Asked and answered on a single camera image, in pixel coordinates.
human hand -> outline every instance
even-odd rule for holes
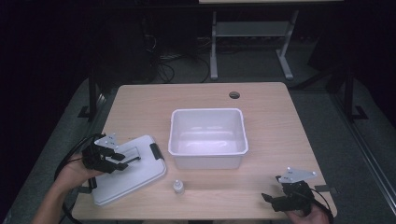
[[[311,213],[306,217],[300,217],[293,211],[285,212],[285,214],[294,224],[329,224],[327,215],[313,203]]]
[[[66,164],[53,183],[54,188],[66,192],[81,186],[92,177],[103,174],[100,171],[87,169],[81,158],[81,154],[75,154],[70,158],[70,162]]]

white plastic bin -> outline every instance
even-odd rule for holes
[[[178,169],[236,169],[248,152],[237,108],[178,109],[171,121],[168,151]]]

hole in table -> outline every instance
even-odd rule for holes
[[[239,92],[237,92],[237,91],[232,91],[232,92],[230,92],[229,96],[232,99],[238,99],[241,96],[241,94],[239,94]]]

small white bottle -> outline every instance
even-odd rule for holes
[[[184,193],[184,185],[181,180],[175,180],[174,182],[174,190],[176,194],[183,194]]]

human arm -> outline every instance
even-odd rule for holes
[[[85,168],[80,154],[73,155],[49,188],[32,223],[58,223],[67,193],[81,186],[88,179],[101,174],[102,172]]]
[[[306,217],[300,217],[292,211],[285,212],[293,224],[329,224],[326,213],[312,203],[311,213]]]

